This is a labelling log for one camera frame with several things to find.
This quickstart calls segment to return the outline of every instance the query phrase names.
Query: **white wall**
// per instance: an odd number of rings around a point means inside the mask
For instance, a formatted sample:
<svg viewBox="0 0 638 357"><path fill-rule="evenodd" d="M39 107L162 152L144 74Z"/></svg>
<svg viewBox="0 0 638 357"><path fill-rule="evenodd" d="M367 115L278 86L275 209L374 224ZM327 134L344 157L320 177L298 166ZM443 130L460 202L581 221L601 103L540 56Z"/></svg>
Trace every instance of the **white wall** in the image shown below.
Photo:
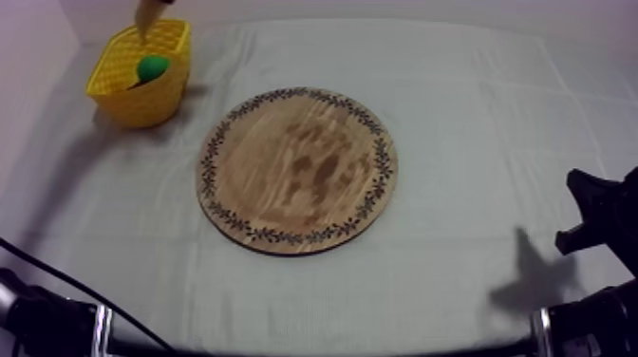
<svg viewBox="0 0 638 357"><path fill-rule="evenodd" d="M57 1L0 1L0 192L78 47Z"/></svg>
<svg viewBox="0 0 638 357"><path fill-rule="evenodd" d="M60 0L82 42L131 23L135 0ZM396 17L502 28L638 48L635 0L178 0L170 15L194 24L293 17Z"/></svg>

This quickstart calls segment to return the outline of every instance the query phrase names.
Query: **table surface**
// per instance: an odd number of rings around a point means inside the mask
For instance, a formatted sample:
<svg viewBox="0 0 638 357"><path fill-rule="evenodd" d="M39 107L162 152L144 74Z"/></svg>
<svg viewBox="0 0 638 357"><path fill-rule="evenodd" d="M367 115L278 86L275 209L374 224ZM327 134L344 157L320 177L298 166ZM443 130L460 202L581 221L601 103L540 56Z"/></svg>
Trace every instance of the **table surface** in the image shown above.
<svg viewBox="0 0 638 357"><path fill-rule="evenodd" d="M83 47L50 94L0 200L0 235L178 346L461 348L517 338L532 310L629 279L604 247L559 256L554 233L579 222L569 170L621 179L638 164L631 56L399 20L195 27L179 113L120 132L84 95L102 45ZM397 186L379 219L343 247L265 256L224 238L201 212L197 153L233 106L297 85L341 92L383 121ZM118 334L131 330L118 325Z"/></svg>

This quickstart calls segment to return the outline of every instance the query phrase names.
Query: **wooden plate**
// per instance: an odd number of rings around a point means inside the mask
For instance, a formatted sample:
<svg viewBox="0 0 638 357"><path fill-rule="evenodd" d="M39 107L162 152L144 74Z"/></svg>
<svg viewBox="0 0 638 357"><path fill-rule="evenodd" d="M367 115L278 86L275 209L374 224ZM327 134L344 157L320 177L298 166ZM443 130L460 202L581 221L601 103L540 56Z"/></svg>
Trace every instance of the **wooden plate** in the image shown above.
<svg viewBox="0 0 638 357"><path fill-rule="evenodd" d="M210 133L197 166L206 216L268 254L312 254L352 239L383 210L397 154L361 104L322 89L258 95Z"/></svg>

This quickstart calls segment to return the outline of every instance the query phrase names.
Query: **dark wood stain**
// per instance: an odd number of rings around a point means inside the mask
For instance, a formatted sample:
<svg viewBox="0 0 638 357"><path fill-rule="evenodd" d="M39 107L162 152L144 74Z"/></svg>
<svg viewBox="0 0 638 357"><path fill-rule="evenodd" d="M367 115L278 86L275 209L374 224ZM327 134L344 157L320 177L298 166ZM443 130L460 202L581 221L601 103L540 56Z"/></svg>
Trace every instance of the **dark wood stain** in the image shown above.
<svg viewBox="0 0 638 357"><path fill-rule="evenodd" d="M303 156L292 163L292 171L298 175L302 171L309 170L312 167L312 160L308 155Z"/></svg>
<svg viewBox="0 0 638 357"><path fill-rule="evenodd" d="M352 183L352 178L349 178L345 174L341 174L341 176L339 177L339 182L343 183L344 186L348 186L350 185L350 183Z"/></svg>
<svg viewBox="0 0 638 357"><path fill-rule="evenodd" d="M291 186L288 188L288 192L286 193L286 199L284 200L285 206L288 206L289 204L291 204L294 194L296 194L300 188L301 188L301 183L297 181L294 181L293 183L291 183Z"/></svg>
<svg viewBox="0 0 638 357"><path fill-rule="evenodd" d="M359 163L361 163L361 167L364 168L364 174L367 174L370 172L370 162L367 161L367 154L363 154L360 158L359 158Z"/></svg>
<svg viewBox="0 0 638 357"><path fill-rule="evenodd" d="M286 128L286 133L288 134L292 134L293 132L295 132L297 129L299 129L299 124L291 124L288 125L288 127Z"/></svg>
<svg viewBox="0 0 638 357"><path fill-rule="evenodd" d="M352 148L352 143L350 141L342 141L341 142L341 147L339 147L339 149L342 152L346 152L346 151L348 151L351 148Z"/></svg>
<svg viewBox="0 0 638 357"><path fill-rule="evenodd" d="M312 195L314 196L314 200L312 201L313 206L318 206L324 203L324 200L326 200L326 196L328 195L328 189L326 188L326 185L321 184L318 186L314 186L314 188L312 189Z"/></svg>
<svg viewBox="0 0 638 357"><path fill-rule="evenodd" d="M314 174L314 180L312 181L314 186L312 188L312 194L314 195L312 205L320 205L326 199L326 195L328 194L328 186L326 185L326 182L332 177L332 175L334 175L338 164L339 157L336 155L330 155L319 165L317 172Z"/></svg>
<svg viewBox="0 0 638 357"><path fill-rule="evenodd" d="M304 225L306 226L310 226L312 224L317 223L317 220L319 220L319 218L321 218L323 216L322 213L317 213L315 212L314 214L312 214L311 216L308 216L306 218L306 220L304 220Z"/></svg>
<svg viewBox="0 0 638 357"><path fill-rule="evenodd" d="M338 164L339 157L336 155L330 155L329 157L325 158L319 165L317 172L314 174L314 180L312 181L312 183L315 186L323 186L326 181L330 179L332 175L334 175L334 172L337 170Z"/></svg>
<svg viewBox="0 0 638 357"><path fill-rule="evenodd" d="M321 133L324 132L324 128L321 126L315 126L314 130L312 130L312 138L310 138L310 141L315 142L317 141L317 139L319 139L319 137L321 136Z"/></svg>
<svg viewBox="0 0 638 357"><path fill-rule="evenodd" d="M297 137L297 139L299 139L300 141L304 141L307 137L310 136L310 134L312 134L312 129L305 130Z"/></svg>

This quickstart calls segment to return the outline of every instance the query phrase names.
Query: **floral engraved border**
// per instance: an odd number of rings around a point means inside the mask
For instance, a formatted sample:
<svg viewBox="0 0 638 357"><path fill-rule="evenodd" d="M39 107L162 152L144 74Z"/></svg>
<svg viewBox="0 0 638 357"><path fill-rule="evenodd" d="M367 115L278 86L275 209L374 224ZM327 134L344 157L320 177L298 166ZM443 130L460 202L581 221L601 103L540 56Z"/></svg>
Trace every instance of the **floral engraved border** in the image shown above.
<svg viewBox="0 0 638 357"><path fill-rule="evenodd" d="M373 149L375 153L374 166L377 169L378 175L372 180L372 187L366 191L363 202L356 207L355 216L349 217L344 222L333 223L322 230L314 230L306 235L277 231L267 227L255 228L249 220L243 219L238 216L237 213L225 209L221 203L216 200L216 156L219 154L220 145L224 143L226 133L230 130L233 122L255 111L264 103L274 103L275 101L300 96L307 96L338 108L347 109L348 113L354 116L359 124L365 126L370 134L377 137L373 142ZM388 154L390 144L382 137L383 133L383 128L377 121L372 119L367 110L343 96L306 87L277 89L272 92L260 94L231 111L226 119L216 127L215 133L209 137L209 141L206 143L205 154L199 163L202 167L201 194L203 198L209 202L206 206L208 213L211 217L215 216L220 219L220 221L225 223L231 230L244 233L251 241L267 241L269 243L286 242L294 246L304 242L310 244L322 243L327 239L338 238L356 232L359 224L372 214L375 205L387 193L388 182L395 174L391 168L391 158Z"/></svg>

